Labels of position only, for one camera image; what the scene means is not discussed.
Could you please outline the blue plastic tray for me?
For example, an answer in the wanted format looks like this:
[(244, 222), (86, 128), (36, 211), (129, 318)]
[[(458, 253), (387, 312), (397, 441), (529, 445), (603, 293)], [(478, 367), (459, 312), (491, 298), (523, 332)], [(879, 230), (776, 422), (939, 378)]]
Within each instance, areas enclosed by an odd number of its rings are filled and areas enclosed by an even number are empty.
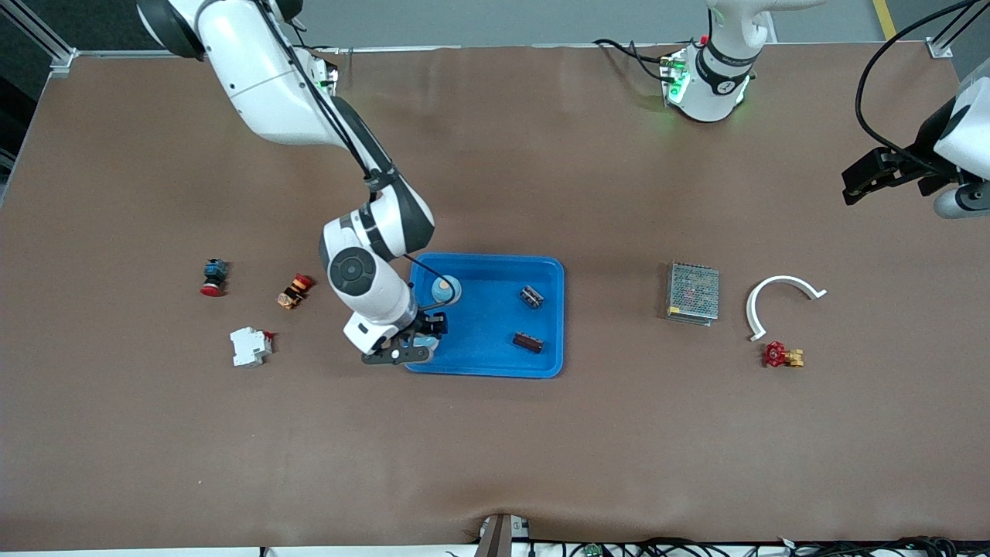
[[(421, 306), (435, 303), (430, 288), (436, 276), (452, 275), (463, 287), (459, 301), (443, 306), (448, 334), (432, 359), (407, 364), (409, 371), (449, 376), (553, 378), (565, 366), (565, 267), (556, 258), (442, 253), (418, 256), (410, 282)], [(533, 286), (544, 305), (524, 304), (519, 291)], [(512, 343), (522, 331), (544, 340), (533, 354)]]

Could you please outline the orange black emergency stop button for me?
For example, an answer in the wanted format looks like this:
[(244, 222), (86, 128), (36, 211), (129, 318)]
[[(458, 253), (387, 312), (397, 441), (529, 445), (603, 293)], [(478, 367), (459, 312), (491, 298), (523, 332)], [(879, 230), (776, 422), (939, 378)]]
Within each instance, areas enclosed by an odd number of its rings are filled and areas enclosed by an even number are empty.
[(315, 281), (311, 276), (296, 274), (290, 285), (282, 293), (279, 293), (276, 302), (286, 309), (296, 308), (300, 301), (306, 299), (313, 285), (315, 285)]

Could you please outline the white circuit breaker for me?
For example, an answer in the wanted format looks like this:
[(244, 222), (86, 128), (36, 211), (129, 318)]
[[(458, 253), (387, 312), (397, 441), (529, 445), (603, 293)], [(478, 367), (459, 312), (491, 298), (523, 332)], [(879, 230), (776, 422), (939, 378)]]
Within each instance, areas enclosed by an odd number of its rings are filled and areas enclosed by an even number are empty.
[(234, 367), (261, 366), (266, 357), (273, 354), (273, 339), (275, 335), (266, 330), (257, 330), (250, 326), (230, 332), (230, 341), (233, 345), (234, 355), (232, 364)]

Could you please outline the white curved plastic clamp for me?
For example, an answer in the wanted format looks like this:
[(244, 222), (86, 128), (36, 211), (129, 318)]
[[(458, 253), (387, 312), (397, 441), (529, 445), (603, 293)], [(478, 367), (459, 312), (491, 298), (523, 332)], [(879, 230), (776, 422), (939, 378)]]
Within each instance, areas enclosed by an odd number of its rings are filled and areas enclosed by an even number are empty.
[(772, 283), (784, 283), (784, 285), (792, 286), (792, 288), (800, 290), (800, 292), (806, 295), (808, 299), (812, 300), (821, 299), (821, 297), (828, 294), (827, 289), (816, 289), (809, 282), (804, 281), (802, 278), (798, 278), (798, 276), (775, 275), (758, 282), (752, 289), (750, 289), (749, 295), (746, 297), (746, 320), (747, 324), (749, 324), (750, 331), (752, 331), (752, 335), (750, 335), (749, 338), (750, 342), (756, 342), (763, 339), (764, 335), (766, 335), (766, 329), (763, 325), (763, 321), (761, 321), (758, 316), (757, 303), (760, 293), (763, 292), (768, 285), (772, 285)]

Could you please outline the metal mesh power supply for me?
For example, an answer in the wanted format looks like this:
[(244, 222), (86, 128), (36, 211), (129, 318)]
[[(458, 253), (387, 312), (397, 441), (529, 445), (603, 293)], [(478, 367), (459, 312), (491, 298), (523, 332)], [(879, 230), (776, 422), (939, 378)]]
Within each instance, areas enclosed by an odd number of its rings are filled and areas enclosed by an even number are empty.
[(719, 316), (718, 269), (673, 261), (667, 281), (666, 318), (708, 327)]

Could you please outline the aluminium frame rail corner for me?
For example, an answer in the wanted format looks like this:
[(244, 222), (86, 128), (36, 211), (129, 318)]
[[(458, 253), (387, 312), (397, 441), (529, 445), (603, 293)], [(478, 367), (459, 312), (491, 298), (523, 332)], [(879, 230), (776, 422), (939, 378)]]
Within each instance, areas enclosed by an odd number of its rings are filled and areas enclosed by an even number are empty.
[(952, 15), (951, 21), (936, 36), (925, 39), (930, 55), (934, 59), (950, 59), (954, 55), (952, 43), (983, 13), (988, 2), (990, 0), (963, 0), (957, 8), (947, 10), (945, 15)]
[(24, 0), (0, 0), (0, 15), (31, 39), (49, 57), (49, 72), (64, 77), (70, 72), (78, 49), (54, 32)]

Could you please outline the grey metal mount bracket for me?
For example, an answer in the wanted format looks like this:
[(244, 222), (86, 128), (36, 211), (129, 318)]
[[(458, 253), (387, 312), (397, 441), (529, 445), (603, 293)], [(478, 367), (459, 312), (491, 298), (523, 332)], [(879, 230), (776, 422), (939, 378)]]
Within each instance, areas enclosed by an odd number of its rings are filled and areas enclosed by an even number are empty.
[(515, 542), (530, 541), (530, 522), (523, 516), (493, 514), (482, 521), (473, 557), (513, 557)]

